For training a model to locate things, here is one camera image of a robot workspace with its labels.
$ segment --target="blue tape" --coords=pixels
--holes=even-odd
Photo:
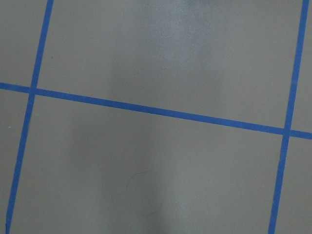
[[[119,109],[124,109],[124,110],[144,112],[144,113],[155,114],[155,115],[160,115],[160,116],[188,119],[188,120],[193,120],[193,121],[198,121],[198,122],[212,123],[212,124],[218,124],[218,125],[223,125],[223,126],[242,128],[242,129],[248,129],[248,130],[253,130],[253,131],[260,131],[260,132],[265,132],[265,133],[282,135],[284,132],[284,129],[282,128],[271,127],[271,126],[266,126],[266,125],[246,123],[246,122],[229,120],[229,119],[224,119],[224,118],[202,116],[202,115],[190,114],[186,112],[172,111],[172,110],[166,110],[166,109],[160,109],[160,108],[148,107],[148,106],[142,106],[142,105],[136,105],[136,104],[129,104],[125,102],[99,99],[95,97],[86,97],[86,96],[80,96],[80,95],[75,95],[75,94],[67,94],[67,93],[61,93],[61,92],[56,92],[56,91],[44,90],[44,89],[36,89],[36,95],[84,102],[84,103],[100,105],[100,106],[114,107],[114,108],[119,108]]]
[[[10,193],[10,198],[9,198],[9,203],[8,203],[8,209],[6,212],[6,223],[5,223],[5,226],[6,226],[5,233],[6,234],[9,234],[10,229],[11,229],[15,199],[16,199],[17,190],[18,190],[18,186],[19,186],[19,180],[20,180],[20,171],[21,171],[21,167],[22,167],[22,162],[23,162],[23,157],[24,157],[24,152],[25,152],[25,146],[26,146],[26,142],[27,142],[28,128],[29,128],[29,124],[30,124],[30,119],[31,119],[33,107],[34,107],[35,90],[36,90],[37,83],[38,83],[40,67],[41,67],[41,62],[42,62],[42,56],[43,56],[43,50],[44,50],[44,46],[45,46],[45,41],[46,41],[48,27],[49,27],[49,21],[50,21],[51,12],[52,12],[52,6],[53,6],[53,0],[48,0],[47,5],[46,5],[46,9],[45,9],[43,23],[42,23],[42,29],[41,29],[41,34],[40,34],[40,39],[39,39],[39,44],[38,44],[38,49],[37,49],[36,61],[35,61],[32,81],[31,81],[31,87],[28,90],[28,92],[29,92],[28,102],[27,102],[27,107],[26,107],[26,112],[25,112],[23,129],[22,129],[20,141],[19,141],[19,150],[18,150],[17,160],[16,160],[16,164],[15,164],[15,169],[14,169],[11,193]],[[26,91],[25,87],[18,86],[18,85],[15,85],[15,86],[6,85],[5,86],[2,84],[2,87],[16,88],[20,91]]]
[[[10,91],[16,91],[16,92],[22,92],[22,93],[29,93],[30,88],[26,87],[26,86],[20,86],[20,85],[15,85],[15,84],[8,84],[8,83],[2,83],[0,82],[0,89],[5,89],[5,90],[10,90]],[[67,94],[67,93],[62,93],[62,92],[56,92],[56,91],[50,91],[50,90],[44,90],[44,89],[36,89],[36,94],[40,95],[40,96],[45,96],[45,97],[51,97],[51,98],[60,98],[60,99],[64,99],[64,100],[71,100],[71,101],[77,101],[77,102],[84,102],[84,103],[90,103],[90,104],[94,104],[94,105],[102,105],[102,106],[112,106],[112,105],[108,105],[107,102],[109,103],[123,103],[123,102],[117,102],[117,101],[110,101],[110,100],[104,100],[104,99],[100,99],[100,98],[94,98],[94,97],[86,97],[86,96],[79,96],[79,95],[74,95],[74,94]],[[123,103],[123,106],[129,106],[128,108],[125,108],[127,110],[133,110],[134,108],[131,108],[131,106],[133,106],[134,104],[129,104],[129,103]],[[136,108],[136,111],[140,111],[140,109],[144,110],[145,108],[152,108],[152,107],[147,107],[147,106],[140,106],[140,105],[134,105],[137,107],[141,107],[141,108]],[[223,118],[214,118],[215,121],[218,122],[219,125],[223,125],[222,123],[228,123],[226,126],[232,127],[231,122],[234,120],[228,120],[228,119],[223,119]],[[271,127],[271,126],[266,126],[266,125],[257,125],[257,124],[252,124],[252,123],[247,123],[247,122],[239,122],[239,121],[234,121],[237,122],[237,124],[233,127],[236,128],[240,128],[239,124],[244,125],[245,126],[249,126],[249,128],[245,127],[244,129],[249,129],[249,130],[254,130],[254,131],[260,131],[260,132],[266,132],[266,133],[273,133],[273,134],[279,134],[279,135],[283,135],[284,134],[284,129],[282,128],[275,128],[275,127]],[[308,132],[302,132],[302,131],[296,131],[296,130],[291,130],[290,133],[291,137],[298,137],[298,138],[303,138],[303,139],[311,139],[312,140],[312,133],[308,133]]]
[[[285,126],[284,126],[285,131],[284,131],[284,135],[282,139],[281,155],[280,155],[280,160],[279,160],[278,169],[277,169],[273,204],[272,204],[272,210],[271,210],[271,218],[270,218],[270,224],[269,224],[269,230],[268,230],[269,234],[274,234],[275,228],[276,228],[276,220],[277,220],[279,202],[280,202],[282,185],[283,185],[283,177],[284,177],[284,170],[285,170],[285,164],[286,164],[286,158],[287,158],[288,143],[289,143],[289,138],[291,136],[293,111],[294,111],[294,104],[295,104],[296,92],[297,92],[297,86],[298,86],[300,63],[301,63],[303,42],[304,42],[304,34],[306,30],[306,22],[307,22],[307,15],[308,15],[308,7],[309,7],[309,0],[303,0],[298,38],[297,38],[297,47],[296,47],[296,53],[295,53],[295,58],[294,58],[293,71],[292,71],[292,82],[291,82],[291,88],[290,88],[290,93],[289,93],[289,98],[288,98],[288,105],[287,105],[287,112],[286,112],[286,119],[285,119]]]
[[[30,91],[30,88],[26,86],[7,84],[7,83],[2,83],[2,82],[0,82],[0,89],[21,92],[21,93],[29,93]]]
[[[291,130],[291,137],[298,137],[312,140],[312,133]]]

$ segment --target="smooth concrete floor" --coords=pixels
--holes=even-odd
[[[56,0],[38,88],[284,127],[299,0]],[[312,132],[312,4],[292,129]],[[46,2],[0,2],[0,82],[30,86]],[[27,94],[0,89],[0,233]],[[36,96],[11,234],[264,234],[282,135]],[[291,137],[277,234],[312,233]]]

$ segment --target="gray floor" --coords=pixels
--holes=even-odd
[[[38,88],[283,128],[301,4],[56,0]],[[45,5],[0,3],[0,82],[30,86]],[[292,123],[304,132],[311,48],[308,18]],[[0,97],[4,233],[28,95]],[[267,233],[281,141],[36,96],[10,233]],[[312,233],[311,150],[291,137],[277,234]]]

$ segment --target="blue painter's tape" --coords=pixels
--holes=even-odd
[[[294,111],[294,104],[295,104],[296,92],[297,92],[297,86],[298,86],[300,63],[301,63],[303,42],[304,42],[304,34],[306,30],[306,22],[307,22],[307,15],[308,15],[308,7],[309,7],[309,0],[303,0],[298,38],[297,38],[297,47],[296,47],[296,53],[295,53],[295,58],[294,58],[293,71],[292,71],[292,82],[291,82],[291,88],[290,88],[290,93],[289,93],[289,98],[288,98],[288,105],[287,105],[287,112],[286,112],[286,119],[285,119],[285,126],[284,126],[285,131],[284,131],[283,139],[282,139],[281,155],[280,155],[280,161],[279,161],[278,169],[277,169],[273,204],[272,204],[272,210],[271,210],[271,218],[270,218],[270,224],[269,224],[269,230],[268,230],[269,234],[274,234],[275,228],[276,228],[278,208],[279,208],[279,202],[280,202],[280,197],[281,197],[284,170],[285,170],[285,164],[286,164],[286,158],[287,158],[288,143],[289,143],[289,138],[291,135],[293,111]]]
[[[29,91],[30,91],[30,88],[26,87],[26,86],[20,86],[20,85],[8,84],[8,83],[2,83],[2,82],[0,82],[0,89],[22,92],[22,93],[29,93]],[[40,95],[40,96],[45,96],[45,97],[60,98],[60,99],[64,99],[64,100],[72,100],[72,101],[90,103],[90,104],[101,105],[101,106],[111,106],[111,107],[115,107],[115,108],[120,108],[120,107],[124,106],[123,109],[145,112],[145,113],[148,113],[145,111],[146,109],[152,108],[154,110],[153,114],[159,115],[159,114],[157,114],[157,112],[158,112],[158,113],[162,113],[162,114],[160,114],[162,116],[167,116],[166,112],[162,111],[164,109],[134,105],[134,104],[105,100],[105,99],[100,99],[100,98],[79,96],[79,95],[67,94],[67,93],[44,90],[44,89],[36,89],[35,94]],[[282,135],[283,131],[284,131],[284,129],[282,129],[282,128],[276,128],[276,127],[266,126],[266,125],[258,125],[258,124],[234,121],[234,120],[223,119],[223,118],[215,118],[215,117],[209,117],[209,116],[200,116],[200,115],[178,112],[178,111],[171,111],[171,110],[164,110],[164,111],[167,111],[169,113],[172,113],[172,112],[176,113],[175,116],[173,116],[173,114],[168,115],[171,117],[180,118],[179,116],[189,115],[189,118],[184,118],[184,119],[189,119],[189,120],[194,120],[194,121],[200,121],[200,119],[202,119],[203,120],[202,122],[211,123],[211,124],[217,123],[219,125],[224,125],[224,126],[229,126],[229,127],[233,126],[236,128],[243,128],[243,129],[249,129],[249,130],[254,130],[254,131],[279,134],[279,135]],[[312,133],[308,133],[308,132],[291,130],[290,136],[312,140]]]
[[[291,137],[298,137],[312,140],[312,133],[291,130]]]
[[[224,118],[202,116],[202,115],[190,114],[186,112],[172,111],[172,110],[166,110],[166,109],[160,109],[160,108],[148,107],[148,106],[141,106],[141,105],[130,104],[130,103],[125,103],[125,102],[111,101],[111,100],[99,99],[95,97],[80,96],[80,95],[75,95],[75,94],[67,94],[67,93],[61,93],[61,92],[56,92],[56,91],[44,90],[44,89],[36,89],[36,95],[90,103],[90,104],[100,105],[100,106],[114,107],[114,108],[119,108],[119,109],[124,109],[124,110],[144,112],[144,113],[161,115],[161,116],[188,119],[188,120],[193,120],[193,121],[260,131],[260,132],[265,132],[265,133],[273,133],[273,134],[282,135],[284,132],[284,129],[282,128],[276,128],[276,127],[271,127],[271,126],[266,126],[266,125],[246,123],[246,122],[240,122],[240,121],[229,120],[229,119],[224,119]]]
[[[30,88],[26,86],[8,84],[8,83],[2,83],[2,82],[0,82],[0,89],[16,91],[16,92],[21,92],[21,93],[29,93],[29,90],[30,90]]]
[[[39,39],[39,44],[38,44],[38,50],[37,50],[37,56],[36,56],[36,61],[35,61],[35,66],[34,66],[33,77],[32,77],[32,81],[31,81],[31,87],[28,90],[28,92],[29,92],[28,102],[27,102],[27,107],[26,107],[24,123],[23,123],[23,129],[22,129],[20,141],[19,141],[19,150],[18,150],[17,160],[16,160],[16,164],[15,164],[15,169],[14,169],[13,181],[12,181],[12,186],[11,186],[11,193],[10,193],[9,203],[8,203],[8,209],[6,212],[6,223],[5,223],[5,226],[6,226],[5,233],[6,234],[9,234],[10,229],[11,229],[15,199],[16,199],[17,190],[18,190],[18,186],[19,186],[20,172],[21,172],[21,167],[22,167],[22,162],[23,162],[23,157],[24,157],[24,152],[25,152],[25,146],[26,146],[26,142],[27,142],[28,128],[29,128],[29,124],[30,124],[32,111],[33,111],[34,101],[35,101],[35,89],[36,89],[37,83],[38,83],[39,72],[40,72],[42,56],[43,56],[43,50],[44,50],[44,46],[45,46],[45,41],[46,41],[48,27],[49,27],[49,21],[50,21],[51,12],[52,12],[52,6],[53,6],[53,0],[48,0],[47,5],[46,5],[46,9],[45,9],[43,23],[42,23],[42,29],[41,29],[41,34],[40,34],[40,39]],[[19,90],[26,91],[25,87],[22,88],[22,86],[8,86],[7,85],[6,87],[7,88],[19,88]]]

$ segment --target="pencil mark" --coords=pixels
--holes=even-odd
[[[136,215],[150,216],[160,211],[165,200],[166,186],[163,171],[144,171],[134,174],[127,181],[123,192],[112,196],[112,203],[127,204]]]

